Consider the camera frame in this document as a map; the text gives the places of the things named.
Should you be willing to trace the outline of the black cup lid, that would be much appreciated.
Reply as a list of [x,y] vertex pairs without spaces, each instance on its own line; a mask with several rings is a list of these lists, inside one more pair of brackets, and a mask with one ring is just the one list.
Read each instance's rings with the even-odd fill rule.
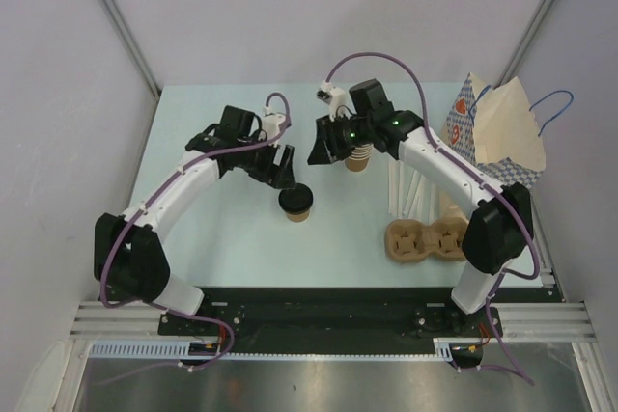
[[310,210],[313,203],[313,191],[300,182],[294,188],[281,190],[278,195],[279,206],[289,214],[302,214]]

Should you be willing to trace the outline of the single brown paper cup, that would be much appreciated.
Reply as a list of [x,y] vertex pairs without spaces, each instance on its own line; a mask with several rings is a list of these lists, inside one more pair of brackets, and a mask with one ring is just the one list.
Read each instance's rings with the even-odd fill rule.
[[286,217],[291,222],[301,223],[301,222],[303,222],[303,221],[308,219],[308,217],[310,216],[310,212],[311,212],[311,209],[307,208],[307,209],[305,209],[303,211],[290,211],[290,210],[286,210],[285,214],[286,214]]

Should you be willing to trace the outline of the blue checkered paper bag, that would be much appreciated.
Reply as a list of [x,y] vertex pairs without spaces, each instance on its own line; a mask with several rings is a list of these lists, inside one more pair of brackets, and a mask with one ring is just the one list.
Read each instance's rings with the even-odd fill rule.
[[[559,95],[568,98],[563,108],[546,121],[538,122],[534,111]],[[470,73],[439,137],[466,161],[501,184],[519,182],[530,189],[546,169],[542,134],[574,99],[573,93],[556,90],[532,103],[516,77],[494,88]]]

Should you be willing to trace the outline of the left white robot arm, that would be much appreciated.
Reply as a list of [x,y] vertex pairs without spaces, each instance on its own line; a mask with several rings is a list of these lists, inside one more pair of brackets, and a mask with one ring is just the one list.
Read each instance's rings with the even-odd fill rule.
[[200,289],[173,274],[163,241],[198,196],[234,169],[274,189],[295,187],[294,149],[279,144],[290,125],[289,112],[270,106],[261,116],[226,106],[219,122],[187,142],[175,170],[148,198],[98,219],[94,276],[100,288],[180,313],[192,334],[207,332],[213,311],[202,304]]

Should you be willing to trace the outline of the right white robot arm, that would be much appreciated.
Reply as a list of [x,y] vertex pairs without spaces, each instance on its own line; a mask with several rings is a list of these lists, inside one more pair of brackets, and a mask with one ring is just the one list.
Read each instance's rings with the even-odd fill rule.
[[444,190],[464,214],[466,264],[452,289],[454,306],[445,312],[445,323],[453,334],[469,335],[479,326],[479,311],[495,295],[509,264],[534,248],[529,190],[482,173],[440,142],[420,116],[396,109],[376,79],[347,91],[323,82],[316,96],[327,104],[328,113],[316,120],[309,164],[333,164],[372,145]]

